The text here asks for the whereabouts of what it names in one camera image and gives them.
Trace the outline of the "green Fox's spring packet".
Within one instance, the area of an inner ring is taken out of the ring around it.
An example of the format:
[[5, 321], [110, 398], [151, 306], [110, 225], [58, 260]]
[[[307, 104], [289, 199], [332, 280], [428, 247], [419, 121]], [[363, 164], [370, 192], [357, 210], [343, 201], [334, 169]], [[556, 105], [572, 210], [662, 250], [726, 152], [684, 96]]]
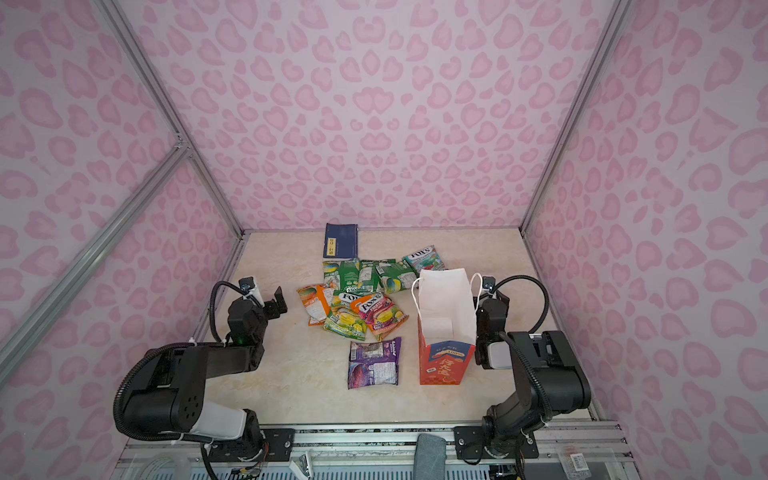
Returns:
[[363, 292], [362, 294], [359, 294], [336, 290], [333, 293], [330, 302], [330, 308], [332, 310], [347, 308], [350, 310], [358, 311], [359, 307], [365, 301], [370, 300], [373, 296], [374, 294], [370, 292]]

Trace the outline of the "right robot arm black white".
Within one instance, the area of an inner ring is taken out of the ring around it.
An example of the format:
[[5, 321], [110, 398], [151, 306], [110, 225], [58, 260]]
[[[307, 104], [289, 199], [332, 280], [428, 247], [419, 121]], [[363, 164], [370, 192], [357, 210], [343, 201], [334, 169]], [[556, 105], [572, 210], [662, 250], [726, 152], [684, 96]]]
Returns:
[[534, 432], [558, 415], [588, 408], [591, 389], [563, 332], [507, 331], [507, 299], [483, 294], [478, 303], [475, 363], [511, 370], [515, 391], [489, 407], [480, 425], [453, 429], [456, 455], [469, 465], [492, 458], [521, 465], [539, 456]]

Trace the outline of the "orange snack packet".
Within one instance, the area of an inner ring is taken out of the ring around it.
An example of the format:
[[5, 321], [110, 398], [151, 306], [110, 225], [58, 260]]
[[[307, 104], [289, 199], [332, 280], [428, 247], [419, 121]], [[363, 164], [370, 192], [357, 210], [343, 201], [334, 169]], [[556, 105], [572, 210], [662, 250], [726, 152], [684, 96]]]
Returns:
[[327, 285], [315, 284], [297, 290], [309, 319], [309, 326], [323, 325], [331, 313], [334, 289]]

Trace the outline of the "yellow green candy packet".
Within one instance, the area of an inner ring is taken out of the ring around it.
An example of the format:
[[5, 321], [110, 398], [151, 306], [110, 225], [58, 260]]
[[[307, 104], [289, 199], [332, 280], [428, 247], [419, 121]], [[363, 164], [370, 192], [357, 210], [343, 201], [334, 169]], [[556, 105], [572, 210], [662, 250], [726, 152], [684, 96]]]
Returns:
[[324, 321], [323, 329], [350, 340], [362, 342], [366, 339], [365, 321], [357, 313], [345, 307], [332, 310]]

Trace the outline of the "red white paper bag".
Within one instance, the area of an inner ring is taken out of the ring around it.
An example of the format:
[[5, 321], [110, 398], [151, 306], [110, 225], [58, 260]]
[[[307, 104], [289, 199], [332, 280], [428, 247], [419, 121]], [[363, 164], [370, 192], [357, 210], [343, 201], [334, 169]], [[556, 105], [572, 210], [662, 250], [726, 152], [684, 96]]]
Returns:
[[423, 270], [411, 296], [418, 314], [419, 381], [459, 385], [474, 360], [477, 306], [482, 288], [465, 269]]

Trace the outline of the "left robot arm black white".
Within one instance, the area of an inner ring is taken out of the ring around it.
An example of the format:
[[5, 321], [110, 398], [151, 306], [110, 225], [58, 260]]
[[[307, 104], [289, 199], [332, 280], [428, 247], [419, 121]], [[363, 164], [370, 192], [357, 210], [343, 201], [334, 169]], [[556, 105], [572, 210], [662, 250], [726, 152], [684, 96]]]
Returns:
[[228, 337], [150, 349], [129, 370], [113, 402], [120, 433], [146, 442], [195, 442], [209, 462], [260, 462], [273, 453], [254, 411], [205, 398], [208, 380], [259, 367], [270, 321], [288, 310], [281, 290], [263, 301], [251, 277], [233, 288], [240, 296], [228, 309]]

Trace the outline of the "purple snack packet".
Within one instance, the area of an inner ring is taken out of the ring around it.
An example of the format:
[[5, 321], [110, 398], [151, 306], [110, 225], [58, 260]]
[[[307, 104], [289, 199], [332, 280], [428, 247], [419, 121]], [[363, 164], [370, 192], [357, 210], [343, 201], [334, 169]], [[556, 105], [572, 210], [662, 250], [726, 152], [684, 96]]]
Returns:
[[376, 343], [350, 343], [347, 387], [358, 389], [399, 383], [402, 339]]

